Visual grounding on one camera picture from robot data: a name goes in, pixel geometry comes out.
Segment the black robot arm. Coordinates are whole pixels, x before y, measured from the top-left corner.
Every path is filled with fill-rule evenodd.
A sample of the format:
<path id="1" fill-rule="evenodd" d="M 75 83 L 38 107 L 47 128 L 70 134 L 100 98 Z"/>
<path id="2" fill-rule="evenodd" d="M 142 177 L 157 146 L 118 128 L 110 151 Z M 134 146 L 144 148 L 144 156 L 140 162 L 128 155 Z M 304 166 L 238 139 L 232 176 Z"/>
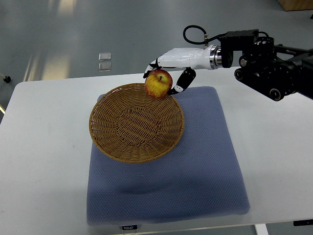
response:
<path id="1" fill-rule="evenodd" d="M 220 34 L 222 67 L 229 68 L 233 53 L 242 52 L 237 81 L 264 96 L 280 101 L 299 93 L 313 97 L 313 51 L 275 45 L 274 39 L 257 29 Z"/>

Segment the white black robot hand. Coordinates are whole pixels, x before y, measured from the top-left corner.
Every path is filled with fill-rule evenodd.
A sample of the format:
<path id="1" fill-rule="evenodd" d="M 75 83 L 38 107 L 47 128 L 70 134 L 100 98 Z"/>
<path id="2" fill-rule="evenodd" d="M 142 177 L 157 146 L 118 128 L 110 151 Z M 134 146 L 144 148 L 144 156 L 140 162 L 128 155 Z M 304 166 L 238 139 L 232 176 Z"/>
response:
<path id="1" fill-rule="evenodd" d="M 143 77 L 162 68 L 184 68 L 176 85 L 169 90 L 169 95 L 185 91 L 196 77 L 195 68 L 201 67 L 207 70 L 215 70 L 222 67 L 221 49 L 219 46 L 209 45 L 201 48 L 174 48 L 151 62 Z"/>

